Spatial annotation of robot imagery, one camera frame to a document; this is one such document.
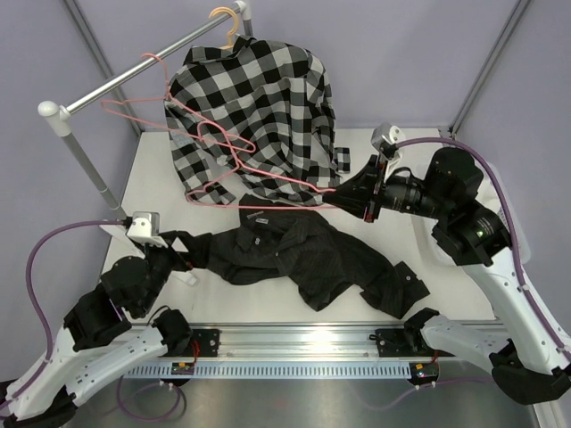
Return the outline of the black pinstripe shirt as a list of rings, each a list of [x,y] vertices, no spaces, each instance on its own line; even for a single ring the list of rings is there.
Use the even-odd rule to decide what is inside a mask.
[[[288,210],[249,194],[239,206],[237,228],[179,235],[190,266],[208,269],[232,285],[288,277],[315,311],[357,285],[369,306],[401,319],[429,294],[405,262],[392,264],[315,210]]]

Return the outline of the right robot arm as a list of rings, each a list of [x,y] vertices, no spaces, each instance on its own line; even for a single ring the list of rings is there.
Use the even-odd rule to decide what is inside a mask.
[[[454,147],[435,151],[422,179],[398,170],[388,174],[387,167],[387,160],[371,156],[356,177],[326,193],[324,202],[369,223],[382,209],[435,220],[437,246],[484,292],[508,332],[496,338],[422,309],[404,324],[406,348],[462,358],[489,373],[521,405],[560,399],[570,389],[570,338],[523,272],[512,221],[476,199],[492,171]]]

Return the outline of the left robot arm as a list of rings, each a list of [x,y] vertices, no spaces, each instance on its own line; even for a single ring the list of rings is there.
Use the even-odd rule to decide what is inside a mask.
[[[186,353],[193,331],[177,309],[165,309],[125,341],[132,320],[148,316],[171,273],[192,269],[191,236],[161,234],[141,245],[143,257],[117,260],[92,292],[68,312],[46,352],[17,380],[1,384],[5,427],[61,427],[101,389],[145,361]]]

